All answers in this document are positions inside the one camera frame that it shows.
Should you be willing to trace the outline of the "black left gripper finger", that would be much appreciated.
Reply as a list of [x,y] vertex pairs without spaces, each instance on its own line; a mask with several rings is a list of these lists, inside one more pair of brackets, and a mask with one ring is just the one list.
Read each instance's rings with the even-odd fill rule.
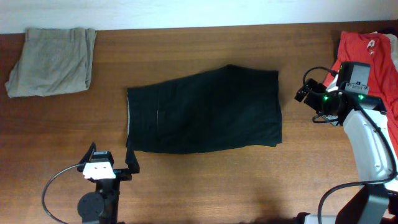
[[126,150],[125,163],[127,164],[130,173],[132,174],[140,173],[140,166],[137,161],[136,155],[130,147],[127,147]]
[[96,152],[96,144],[92,142],[85,155],[79,161],[79,164],[85,164],[89,162],[94,152]]

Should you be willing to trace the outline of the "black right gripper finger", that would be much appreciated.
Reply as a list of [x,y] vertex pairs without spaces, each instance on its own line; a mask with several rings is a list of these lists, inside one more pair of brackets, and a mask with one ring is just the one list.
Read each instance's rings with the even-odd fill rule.
[[308,79],[303,86],[296,92],[295,100],[302,102],[303,99],[309,94],[310,90],[313,90],[318,82],[314,79]]
[[314,91],[305,90],[304,103],[314,109],[315,111],[322,110],[323,93],[316,93]]

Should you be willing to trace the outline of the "black shorts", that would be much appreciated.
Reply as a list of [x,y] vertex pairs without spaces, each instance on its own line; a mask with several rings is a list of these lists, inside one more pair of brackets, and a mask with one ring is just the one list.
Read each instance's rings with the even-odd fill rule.
[[127,90],[126,146],[191,154],[282,143],[279,73],[227,65]]

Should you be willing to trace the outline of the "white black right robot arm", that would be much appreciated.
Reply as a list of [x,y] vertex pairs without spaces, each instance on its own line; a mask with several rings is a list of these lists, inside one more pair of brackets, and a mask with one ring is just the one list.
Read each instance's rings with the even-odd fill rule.
[[[316,214],[299,214],[309,223],[397,223],[397,156],[387,130],[387,111],[379,97],[368,95],[360,82],[334,82],[324,86],[306,79],[295,99],[316,111],[315,123],[343,127],[351,143],[359,180],[328,190]],[[323,215],[328,196],[337,190],[359,187],[359,192],[336,214]]]

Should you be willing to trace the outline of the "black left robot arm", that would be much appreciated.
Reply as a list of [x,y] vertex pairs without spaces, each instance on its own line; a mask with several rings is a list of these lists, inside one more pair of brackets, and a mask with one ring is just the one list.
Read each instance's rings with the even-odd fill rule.
[[127,167],[114,169],[113,155],[109,151],[97,151],[92,143],[82,157],[77,171],[96,185],[95,191],[82,196],[77,211],[83,223],[117,223],[120,183],[131,181],[140,167],[133,152],[126,154]]

